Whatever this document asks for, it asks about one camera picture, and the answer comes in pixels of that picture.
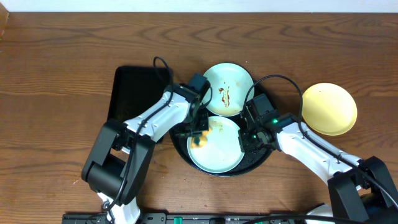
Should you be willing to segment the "yellow green scrub sponge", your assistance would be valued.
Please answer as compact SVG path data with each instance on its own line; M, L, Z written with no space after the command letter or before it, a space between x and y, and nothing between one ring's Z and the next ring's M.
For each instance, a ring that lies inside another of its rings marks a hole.
M206 145L208 142L207 136L212 132L213 128L209 127L207 131L203 131L201 134L192 137L190 146L192 148L200 148Z

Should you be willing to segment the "light blue plate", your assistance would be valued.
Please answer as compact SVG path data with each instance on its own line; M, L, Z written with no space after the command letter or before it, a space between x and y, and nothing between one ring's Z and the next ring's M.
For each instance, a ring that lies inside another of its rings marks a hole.
M243 109L244 99L254 84L250 74L234 63L219 63L209 68L204 77L210 82L202 103L219 116L235 116Z
M240 127L228 118L211 116L208 118L212 132L208 142L200 148L190 146L192 137L187 140L188 154L192 161L205 171L221 173L236 167L243 159L239 144Z

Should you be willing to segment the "yellow plate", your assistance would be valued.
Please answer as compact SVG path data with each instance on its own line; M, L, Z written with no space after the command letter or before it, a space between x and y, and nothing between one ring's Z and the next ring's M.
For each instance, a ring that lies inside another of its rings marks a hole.
M317 83L303 94L302 116L316 132L338 136L355 125L358 109L344 88L333 83Z

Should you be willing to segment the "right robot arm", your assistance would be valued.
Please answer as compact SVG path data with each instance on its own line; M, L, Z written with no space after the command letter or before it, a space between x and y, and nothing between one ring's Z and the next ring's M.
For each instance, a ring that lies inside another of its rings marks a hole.
M245 100L241 117L247 123L241 134L243 151L284 152L327 184L331 204L311 211L316 221L397 223L397 189L379 158L361 159L338 149L300 117L281 116L265 94Z

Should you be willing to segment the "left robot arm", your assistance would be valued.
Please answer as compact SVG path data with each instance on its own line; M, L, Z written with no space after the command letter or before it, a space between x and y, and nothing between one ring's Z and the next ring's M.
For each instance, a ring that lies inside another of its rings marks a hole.
M183 137L197 138L208 130L201 112L211 84L196 74L187 86L170 82L160 100L139 116L104 123L83 166L81 178L103 200L103 211L85 223L135 223L141 211L136 203L147 175L156 142L182 124Z

